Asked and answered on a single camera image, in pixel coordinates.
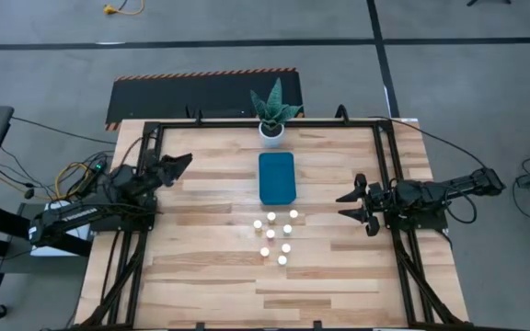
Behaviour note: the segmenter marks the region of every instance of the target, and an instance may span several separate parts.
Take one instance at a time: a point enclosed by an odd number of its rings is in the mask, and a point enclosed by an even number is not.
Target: white pot
[[[261,143],[263,144],[263,147],[265,148],[276,148],[279,147],[283,142],[283,133],[285,132],[285,128],[282,126],[282,131],[280,134],[276,135],[275,137],[267,136],[263,133],[261,130],[263,123],[259,123],[259,136],[261,137]]]

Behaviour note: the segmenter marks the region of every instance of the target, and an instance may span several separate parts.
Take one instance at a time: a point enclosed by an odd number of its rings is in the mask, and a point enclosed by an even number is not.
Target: concrete floor
[[[105,17],[108,0],[0,0],[0,43],[370,38],[364,1],[147,0],[138,17]],[[377,1],[385,38],[530,37],[530,0],[507,6],[480,0]],[[138,3],[131,0],[130,8]],[[510,185],[530,156],[530,45],[386,47],[402,117],[459,143]],[[111,51],[0,51],[0,105],[17,116],[100,139],[113,78],[254,67],[297,67],[308,117],[339,103],[353,117],[386,115],[374,46]],[[425,139],[437,180],[477,168],[471,159]],[[4,146],[33,176],[52,182],[58,169],[107,146],[13,123]],[[0,162],[12,160],[0,154]],[[519,192],[530,211],[530,190]],[[0,184],[0,207],[18,194]],[[478,221],[450,222],[455,261],[473,322],[530,329],[530,221],[510,190],[476,199]],[[467,212],[463,202],[456,210]],[[0,302],[13,308],[0,330],[63,327],[84,270],[71,275],[8,276]],[[54,291],[52,298],[45,293]]]

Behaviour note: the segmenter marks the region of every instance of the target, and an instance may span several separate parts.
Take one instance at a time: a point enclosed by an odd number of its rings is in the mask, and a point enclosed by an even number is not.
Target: orange and black striped edge
[[[295,68],[261,68],[261,69],[247,69],[247,70],[223,70],[215,72],[199,72],[186,74],[139,74],[126,75],[116,78],[116,82],[128,80],[143,80],[143,79],[170,79],[183,77],[202,77],[219,74],[259,74],[259,73],[290,73],[295,72]],[[107,123],[106,131],[117,131],[120,128],[120,123]]]

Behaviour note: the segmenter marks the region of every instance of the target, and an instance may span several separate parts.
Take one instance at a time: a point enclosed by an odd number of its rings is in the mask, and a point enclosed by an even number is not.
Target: wooden tabletop
[[[143,120],[122,122],[114,166],[143,126]],[[431,179],[421,134],[397,124],[395,130],[404,176]],[[139,148],[127,164],[135,165]],[[260,147],[257,130],[165,131],[162,152],[193,153],[193,162],[174,187],[156,192],[162,214],[146,245],[135,327],[312,327],[315,320],[328,327],[406,325],[390,233],[384,228],[368,237],[364,226],[337,214],[357,204],[334,202],[352,190],[357,173],[370,183],[381,180],[372,130],[288,128],[280,150],[294,154],[297,199],[292,206],[263,206],[258,157],[268,150]],[[295,220],[291,209],[299,212]],[[254,231],[252,223],[266,223],[268,211],[278,214],[271,226],[277,234],[284,224],[293,226],[290,237],[269,242]],[[100,234],[94,241],[76,322],[99,303],[113,236]],[[448,243],[430,230],[418,231],[418,237],[427,280],[454,314],[467,319]],[[280,267],[276,258],[284,243],[292,251]],[[259,254],[264,246],[269,258]],[[418,289],[413,281],[411,286],[422,320]],[[125,289],[118,321],[130,285]]]

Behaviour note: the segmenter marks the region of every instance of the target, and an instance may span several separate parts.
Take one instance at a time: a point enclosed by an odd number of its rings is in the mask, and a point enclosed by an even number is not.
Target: potted plant
[[[274,148],[282,143],[283,124],[295,117],[302,106],[290,106],[282,103],[282,81],[277,78],[269,93],[267,103],[261,100],[255,91],[250,91],[253,106],[259,115],[259,135],[263,146]]]

